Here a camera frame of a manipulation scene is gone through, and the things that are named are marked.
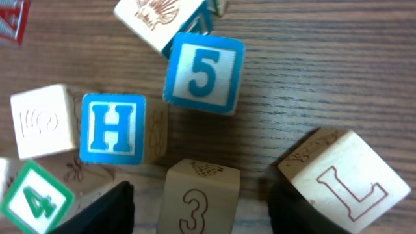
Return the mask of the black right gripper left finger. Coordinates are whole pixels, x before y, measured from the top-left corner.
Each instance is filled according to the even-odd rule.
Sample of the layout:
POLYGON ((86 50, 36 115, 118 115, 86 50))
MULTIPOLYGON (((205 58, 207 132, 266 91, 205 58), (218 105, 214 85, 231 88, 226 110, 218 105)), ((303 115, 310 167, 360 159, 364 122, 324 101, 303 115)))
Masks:
POLYGON ((86 209, 52 230, 56 234, 131 234, 134 229, 134 186, 118 183, 86 209))

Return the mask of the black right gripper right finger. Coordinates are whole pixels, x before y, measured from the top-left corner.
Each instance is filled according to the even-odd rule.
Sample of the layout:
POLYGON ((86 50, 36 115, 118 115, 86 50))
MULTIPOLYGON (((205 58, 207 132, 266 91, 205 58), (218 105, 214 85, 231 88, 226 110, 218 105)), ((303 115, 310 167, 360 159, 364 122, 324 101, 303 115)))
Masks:
POLYGON ((274 234, 350 234, 308 204, 282 181, 270 189, 268 212, 274 234))

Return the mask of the white block number 3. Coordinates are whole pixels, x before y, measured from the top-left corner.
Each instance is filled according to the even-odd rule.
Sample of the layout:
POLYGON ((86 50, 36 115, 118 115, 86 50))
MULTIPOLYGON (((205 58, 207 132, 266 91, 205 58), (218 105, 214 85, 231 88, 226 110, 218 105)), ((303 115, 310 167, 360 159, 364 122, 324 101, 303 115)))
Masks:
POLYGON ((167 171, 157 234, 230 234, 241 171, 183 159, 167 171))

